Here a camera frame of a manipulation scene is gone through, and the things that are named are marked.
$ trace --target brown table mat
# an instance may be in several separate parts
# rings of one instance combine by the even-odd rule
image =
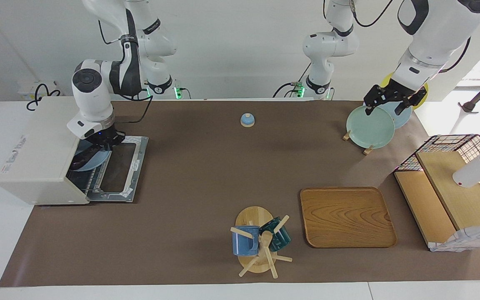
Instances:
[[[343,142],[360,102],[155,102],[136,125],[150,138],[135,203],[35,207],[0,281],[34,285],[158,285],[480,280],[480,249],[429,252],[393,169],[427,135],[413,115],[385,148]],[[116,102],[118,120],[145,103]],[[257,122],[240,125],[250,112]],[[314,249],[303,238],[299,192],[374,186],[385,198],[398,244],[388,249]],[[242,209],[290,215],[292,242],[267,272],[238,277],[231,233]]]

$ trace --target light blue plate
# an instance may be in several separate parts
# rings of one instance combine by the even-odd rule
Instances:
[[[88,142],[86,140],[82,140],[79,142],[79,146],[77,147],[77,151],[75,154],[79,154],[82,151],[84,151],[86,148],[89,146],[92,146],[91,142]],[[99,150],[91,160],[89,160],[84,166],[82,166],[80,169],[76,169],[74,172],[86,172],[93,170],[97,167],[99,167],[105,160],[107,160],[108,155],[110,151],[105,150],[104,148]]]
[[[347,118],[349,137],[362,148],[382,148],[394,138],[396,127],[394,120],[385,110],[373,110],[371,115],[366,114],[366,108],[355,108]]]
[[[410,116],[412,116],[412,107],[406,108],[401,112],[400,115],[396,114],[395,110],[400,103],[401,102],[388,102],[377,106],[377,108],[382,108],[383,110],[385,110],[385,112],[388,112],[388,114],[392,117],[392,120],[394,120],[394,125],[396,129],[403,127],[408,122],[408,120],[410,120]]]

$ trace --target label sticker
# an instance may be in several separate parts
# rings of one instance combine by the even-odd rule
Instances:
[[[14,146],[14,149],[10,152],[10,155],[8,156],[7,160],[5,161],[5,165],[2,166],[1,171],[0,171],[1,173],[5,174],[5,173],[10,172],[12,164],[16,161],[16,158],[20,154],[20,151],[21,151],[21,149],[23,148],[23,146],[25,145],[26,142],[27,142],[27,136],[22,135],[20,137],[18,143],[16,144],[16,146]]]
[[[136,160],[131,163],[131,171],[138,171],[139,167],[140,167],[140,160]]]

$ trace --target dark teal mug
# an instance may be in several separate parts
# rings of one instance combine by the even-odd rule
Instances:
[[[273,232],[279,223],[280,217],[276,217],[270,222],[261,226],[261,228],[259,229],[259,234],[262,234],[265,231],[272,232],[273,238],[269,247],[271,252],[277,252],[283,249],[290,243],[290,241],[292,241],[292,239],[290,239],[290,236],[288,235],[288,231],[286,231],[285,226],[282,226],[277,233]]]

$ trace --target green light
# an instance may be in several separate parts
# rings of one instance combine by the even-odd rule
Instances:
[[[297,93],[297,97],[302,98],[304,94],[305,94],[305,87],[301,87],[301,89]]]
[[[178,87],[175,87],[175,96],[177,99],[181,99],[183,97],[183,93],[179,90]]]

